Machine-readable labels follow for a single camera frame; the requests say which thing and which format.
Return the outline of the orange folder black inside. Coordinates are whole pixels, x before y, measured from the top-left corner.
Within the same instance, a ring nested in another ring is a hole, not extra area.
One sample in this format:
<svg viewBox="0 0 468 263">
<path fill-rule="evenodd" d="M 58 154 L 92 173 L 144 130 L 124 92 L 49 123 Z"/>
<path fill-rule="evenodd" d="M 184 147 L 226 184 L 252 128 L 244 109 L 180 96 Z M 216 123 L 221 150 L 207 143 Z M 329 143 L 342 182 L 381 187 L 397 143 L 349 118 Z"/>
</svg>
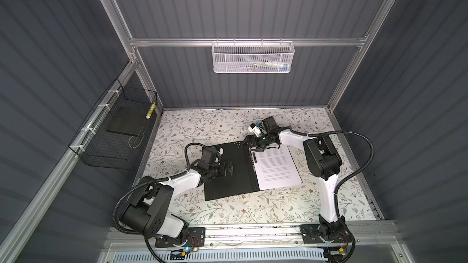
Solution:
<svg viewBox="0 0 468 263">
<path fill-rule="evenodd" d="M 287 146 L 263 152 L 239 142 L 220 144 L 221 173 L 204 184 L 205 200 L 299 186 L 302 179 Z"/>
</svg>

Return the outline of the white printed sheet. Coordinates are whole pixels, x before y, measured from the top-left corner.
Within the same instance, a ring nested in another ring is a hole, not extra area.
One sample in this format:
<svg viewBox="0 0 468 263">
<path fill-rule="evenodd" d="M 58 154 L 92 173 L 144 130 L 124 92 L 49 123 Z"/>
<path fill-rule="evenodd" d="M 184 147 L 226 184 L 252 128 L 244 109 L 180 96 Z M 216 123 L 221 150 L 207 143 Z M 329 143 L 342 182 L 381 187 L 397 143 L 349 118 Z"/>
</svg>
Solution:
<svg viewBox="0 0 468 263">
<path fill-rule="evenodd" d="M 263 152 L 253 151 L 252 159 L 261 191 L 298 186 L 302 183 L 287 146 L 281 145 Z"/>
</svg>

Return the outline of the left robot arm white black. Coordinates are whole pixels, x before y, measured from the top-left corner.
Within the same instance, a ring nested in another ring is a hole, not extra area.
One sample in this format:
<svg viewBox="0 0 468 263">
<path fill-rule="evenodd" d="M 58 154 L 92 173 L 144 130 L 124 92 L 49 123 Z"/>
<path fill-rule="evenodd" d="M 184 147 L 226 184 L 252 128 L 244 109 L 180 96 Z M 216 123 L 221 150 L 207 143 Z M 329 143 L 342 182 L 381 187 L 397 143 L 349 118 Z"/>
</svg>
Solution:
<svg viewBox="0 0 468 263">
<path fill-rule="evenodd" d="M 192 142 L 184 149 L 186 169 L 166 178 L 145 176 L 119 199 L 112 213 L 113 226 L 127 235 L 146 239 L 169 237 L 178 244 L 188 236 L 189 224 L 169 213 L 173 199 L 225 174 L 221 146 Z"/>
</svg>

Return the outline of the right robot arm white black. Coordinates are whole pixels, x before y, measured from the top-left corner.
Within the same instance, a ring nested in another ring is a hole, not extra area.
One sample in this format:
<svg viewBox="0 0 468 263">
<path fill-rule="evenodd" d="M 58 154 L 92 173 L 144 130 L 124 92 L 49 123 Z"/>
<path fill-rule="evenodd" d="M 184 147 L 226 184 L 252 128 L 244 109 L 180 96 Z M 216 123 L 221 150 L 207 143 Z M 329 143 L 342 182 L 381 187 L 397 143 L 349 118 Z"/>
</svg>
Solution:
<svg viewBox="0 0 468 263">
<path fill-rule="evenodd" d="M 271 149 L 273 144 L 277 145 L 277 149 L 285 145 L 304 152 L 308 170 L 319 181 L 321 211 L 318 233 L 320 239 L 325 243 L 331 243 L 345 232 L 346 223 L 337 210 L 335 191 L 342 159 L 330 139 L 330 135 L 340 132 L 303 133 L 293 130 L 290 126 L 279 126 L 273 117 L 252 123 L 247 130 L 250 134 L 245 137 L 241 145 L 250 149 L 254 148 L 257 152 Z"/>
</svg>

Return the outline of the floral table mat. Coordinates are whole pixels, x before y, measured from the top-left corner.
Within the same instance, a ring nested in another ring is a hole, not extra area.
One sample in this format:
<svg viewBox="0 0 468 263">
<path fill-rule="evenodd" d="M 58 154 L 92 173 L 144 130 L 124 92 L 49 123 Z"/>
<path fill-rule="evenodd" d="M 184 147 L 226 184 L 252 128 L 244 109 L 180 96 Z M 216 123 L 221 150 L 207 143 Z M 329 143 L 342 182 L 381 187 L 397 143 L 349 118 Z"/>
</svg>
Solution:
<svg viewBox="0 0 468 263">
<path fill-rule="evenodd" d="M 143 173 L 154 178 L 181 172 L 186 160 L 200 155 L 200 145 L 242 141 L 248 126 L 267 117 L 299 132 L 337 129 L 325 108 L 166 111 L 150 147 Z M 310 174 L 304 154 L 290 148 L 302 179 L 298 186 L 277 188 L 206 201 L 203 188 L 177 196 L 169 211 L 193 225 L 315 222 L 320 212 L 318 180 Z"/>
</svg>

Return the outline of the markers in white basket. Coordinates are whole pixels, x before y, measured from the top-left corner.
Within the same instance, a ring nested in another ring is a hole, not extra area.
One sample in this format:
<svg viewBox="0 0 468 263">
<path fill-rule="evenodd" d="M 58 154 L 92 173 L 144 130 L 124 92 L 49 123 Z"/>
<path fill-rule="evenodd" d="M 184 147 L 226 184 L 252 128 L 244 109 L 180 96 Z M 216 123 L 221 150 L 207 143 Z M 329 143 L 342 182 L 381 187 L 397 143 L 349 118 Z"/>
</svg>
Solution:
<svg viewBox="0 0 468 263">
<path fill-rule="evenodd" d="M 290 64 L 286 62 L 263 62 L 263 63 L 250 63 L 243 67 L 247 72 L 274 72 L 274 73 L 288 73 L 290 71 Z"/>
</svg>

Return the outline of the yellow marker in basket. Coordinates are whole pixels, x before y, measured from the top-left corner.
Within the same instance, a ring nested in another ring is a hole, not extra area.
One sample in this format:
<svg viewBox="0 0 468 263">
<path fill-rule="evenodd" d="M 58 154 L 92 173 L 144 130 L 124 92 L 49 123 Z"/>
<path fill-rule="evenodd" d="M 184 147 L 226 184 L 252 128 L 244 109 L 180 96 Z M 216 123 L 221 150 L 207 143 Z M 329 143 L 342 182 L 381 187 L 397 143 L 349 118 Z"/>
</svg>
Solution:
<svg viewBox="0 0 468 263">
<path fill-rule="evenodd" d="M 151 118 L 152 113 L 154 112 L 155 108 L 156 108 L 156 103 L 153 102 L 153 103 L 151 104 L 150 109 L 149 109 L 149 110 L 147 111 L 147 113 L 146 113 L 146 119 L 150 119 L 150 118 Z"/>
</svg>

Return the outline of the black pad in basket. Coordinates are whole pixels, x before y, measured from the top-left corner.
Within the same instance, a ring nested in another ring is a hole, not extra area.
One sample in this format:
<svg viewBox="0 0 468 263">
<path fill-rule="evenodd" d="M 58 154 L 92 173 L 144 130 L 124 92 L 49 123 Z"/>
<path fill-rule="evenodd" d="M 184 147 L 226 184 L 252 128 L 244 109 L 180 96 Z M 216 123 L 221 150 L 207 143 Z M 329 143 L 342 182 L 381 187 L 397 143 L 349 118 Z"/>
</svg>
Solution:
<svg viewBox="0 0 468 263">
<path fill-rule="evenodd" d="M 146 111 L 139 108 L 121 107 L 110 120 L 106 130 L 128 136 L 138 136 L 146 120 Z"/>
</svg>

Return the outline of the white vented panel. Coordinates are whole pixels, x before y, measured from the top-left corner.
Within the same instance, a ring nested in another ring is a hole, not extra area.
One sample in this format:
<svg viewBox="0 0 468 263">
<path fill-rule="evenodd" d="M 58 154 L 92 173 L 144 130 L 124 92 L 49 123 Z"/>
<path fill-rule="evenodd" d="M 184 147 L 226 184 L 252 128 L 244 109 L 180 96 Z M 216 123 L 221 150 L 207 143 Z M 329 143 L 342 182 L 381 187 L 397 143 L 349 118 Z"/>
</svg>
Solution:
<svg viewBox="0 0 468 263">
<path fill-rule="evenodd" d="M 306 261 L 326 263 L 324 250 L 319 248 L 245 248 L 200 250 L 176 257 L 169 250 L 156 251 L 156 255 L 165 263 L 246 263 Z"/>
</svg>

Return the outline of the aluminium frame crossbar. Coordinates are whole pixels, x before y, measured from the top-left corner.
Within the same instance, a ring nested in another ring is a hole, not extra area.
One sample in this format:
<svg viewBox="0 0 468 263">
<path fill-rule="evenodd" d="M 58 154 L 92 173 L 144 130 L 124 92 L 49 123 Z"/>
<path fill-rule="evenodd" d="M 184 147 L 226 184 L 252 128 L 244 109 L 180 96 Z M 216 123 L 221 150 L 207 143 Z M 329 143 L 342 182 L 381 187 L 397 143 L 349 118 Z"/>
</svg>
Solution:
<svg viewBox="0 0 468 263">
<path fill-rule="evenodd" d="M 133 38 L 133 47 L 285 46 L 359 47 L 362 38 Z"/>
</svg>

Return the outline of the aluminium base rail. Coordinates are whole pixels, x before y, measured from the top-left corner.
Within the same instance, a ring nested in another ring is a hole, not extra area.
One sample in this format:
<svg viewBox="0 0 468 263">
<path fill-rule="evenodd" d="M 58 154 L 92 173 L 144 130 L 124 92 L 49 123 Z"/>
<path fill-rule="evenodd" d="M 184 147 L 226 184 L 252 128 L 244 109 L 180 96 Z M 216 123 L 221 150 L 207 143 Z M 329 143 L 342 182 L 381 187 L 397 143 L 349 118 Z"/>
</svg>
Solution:
<svg viewBox="0 0 468 263">
<path fill-rule="evenodd" d="M 248 248 L 248 247 L 293 247 L 303 245 L 303 239 L 308 235 L 318 233 L 317 223 L 309 223 L 306 230 L 305 222 L 270 223 L 270 224 L 230 224 L 206 225 L 205 248 Z M 392 220 L 357 220 L 348 221 L 347 226 L 355 236 L 358 245 L 394 244 L 402 236 Z M 140 235 L 126 235 L 111 228 L 102 248 L 130 250 L 145 248 L 144 239 Z"/>
</svg>

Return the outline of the aluminium frame post left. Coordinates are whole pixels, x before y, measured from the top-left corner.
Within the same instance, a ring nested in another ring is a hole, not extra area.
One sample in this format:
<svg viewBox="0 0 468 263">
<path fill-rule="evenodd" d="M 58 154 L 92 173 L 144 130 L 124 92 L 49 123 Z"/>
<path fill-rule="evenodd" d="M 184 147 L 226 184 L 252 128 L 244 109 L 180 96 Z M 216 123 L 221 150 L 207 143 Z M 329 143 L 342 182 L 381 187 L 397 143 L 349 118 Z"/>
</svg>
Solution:
<svg viewBox="0 0 468 263">
<path fill-rule="evenodd" d="M 102 7 L 106 11 L 106 14 L 124 48 L 127 57 L 130 62 L 138 63 L 135 68 L 136 75 L 140 79 L 140 82 L 144 89 L 152 90 L 157 92 L 158 108 L 163 111 L 163 102 L 160 99 L 160 95 L 156 89 L 155 83 L 149 73 L 146 63 L 144 62 L 140 51 L 133 47 L 130 41 L 133 39 L 132 33 L 128 28 L 125 21 L 124 15 L 119 8 L 117 0 L 100 0 Z"/>
</svg>

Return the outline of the aluminium frame post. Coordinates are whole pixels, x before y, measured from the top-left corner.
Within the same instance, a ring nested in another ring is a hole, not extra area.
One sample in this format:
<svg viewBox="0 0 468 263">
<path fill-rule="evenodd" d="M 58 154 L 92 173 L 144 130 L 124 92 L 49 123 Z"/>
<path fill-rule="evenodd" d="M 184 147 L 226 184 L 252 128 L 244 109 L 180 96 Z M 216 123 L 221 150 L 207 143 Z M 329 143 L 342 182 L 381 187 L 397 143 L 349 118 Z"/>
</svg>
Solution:
<svg viewBox="0 0 468 263">
<path fill-rule="evenodd" d="M 397 0 L 383 0 L 380 7 L 378 8 L 374 19 L 370 22 L 369 29 L 366 34 L 361 39 L 363 44 L 357 48 L 357 51 L 354 53 L 351 58 L 348 67 L 346 68 L 341 80 L 339 81 L 334 93 L 332 94 L 327 108 L 330 112 L 334 112 L 338 106 L 342 96 L 344 95 L 347 87 L 349 86 L 353 76 L 360 67 L 362 61 L 364 60 L 366 54 L 371 48 L 376 36 L 378 35 L 385 19 L 389 15 L 393 5 Z"/>
<path fill-rule="evenodd" d="M 127 57 L 130 62 L 138 63 L 135 68 L 136 75 L 140 79 L 140 82 L 144 89 L 152 90 L 157 92 L 158 108 L 163 111 L 163 102 L 160 99 L 160 95 L 156 89 L 155 83 L 149 73 L 146 63 L 144 62 L 140 51 L 133 47 L 130 41 L 133 39 L 132 33 L 128 28 L 125 21 L 124 15 L 119 8 L 117 0 L 100 0 L 102 7 L 106 11 L 106 14 L 124 48 Z"/>
</svg>

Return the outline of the aluminium frame post right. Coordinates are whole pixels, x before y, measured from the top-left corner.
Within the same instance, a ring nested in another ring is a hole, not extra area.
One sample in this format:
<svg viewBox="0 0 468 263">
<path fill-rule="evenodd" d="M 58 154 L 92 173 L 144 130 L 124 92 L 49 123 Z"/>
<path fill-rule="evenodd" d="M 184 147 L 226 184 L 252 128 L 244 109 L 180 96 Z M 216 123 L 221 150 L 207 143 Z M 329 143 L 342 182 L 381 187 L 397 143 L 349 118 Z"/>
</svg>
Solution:
<svg viewBox="0 0 468 263">
<path fill-rule="evenodd" d="M 383 0 L 380 7 L 378 8 L 374 19 L 370 22 L 369 29 L 366 34 L 361 39 L 363 44 L 357 48 L 357 51 L 354 53 L 351 58 L 348 67 L 346 68 L 341 80 L 339 81 L 334 93 L 332 94 L 327 108 L 330 112 L 334 112 L 338 106 L 342 96 L 344 95 L 347 87 L 349 86 L 353 76 L 360 67 L 362 61 L 364 60 L 366 54 L 371 48 L 376 36 L 378 35 L 385 19 L 389 15 L 393 5 L 397 0 Z"/>
</svg>

